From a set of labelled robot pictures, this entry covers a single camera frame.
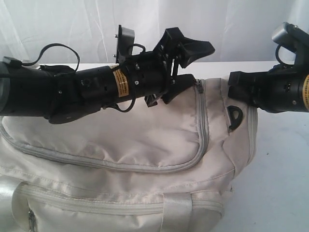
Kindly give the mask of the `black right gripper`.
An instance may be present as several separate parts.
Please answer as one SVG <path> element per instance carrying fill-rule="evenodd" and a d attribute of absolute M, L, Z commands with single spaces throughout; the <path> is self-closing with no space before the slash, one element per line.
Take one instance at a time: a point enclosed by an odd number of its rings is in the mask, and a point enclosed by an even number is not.
<path fill-rule="evenodd" d="M 301 68 L 275 65 L 268 72 L 231 72 L 228 85 L 229 98 L 269 113 L 302 111 Z"/>

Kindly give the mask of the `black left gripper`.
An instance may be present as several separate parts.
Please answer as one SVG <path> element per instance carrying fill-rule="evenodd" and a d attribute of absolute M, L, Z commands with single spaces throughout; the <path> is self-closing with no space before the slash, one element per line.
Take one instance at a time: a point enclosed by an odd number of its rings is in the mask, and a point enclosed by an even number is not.
<path fill-rule="evenodd" d="M 192 74 L 177 75 L 174 69 L 184 69 L 194 61 L 212 55 L 215 48 L 208 41 L 185 37 L 179 28 L 165 30 L 167 44 L 146 51 L 141 44 L 125 48 L 125 96 L 161 97 L 169 104 L 176 96 L 192 87 Z"/>

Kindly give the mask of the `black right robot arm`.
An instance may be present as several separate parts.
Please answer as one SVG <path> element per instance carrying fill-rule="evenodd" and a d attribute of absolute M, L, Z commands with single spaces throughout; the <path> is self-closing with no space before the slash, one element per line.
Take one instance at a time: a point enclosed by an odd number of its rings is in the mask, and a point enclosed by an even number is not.
<path fill-rule="evenodd" d="M 228 97 L 269 113 L 309 111 L 309 67 L 275 65 L 267 72 L 231 72 Z"/>

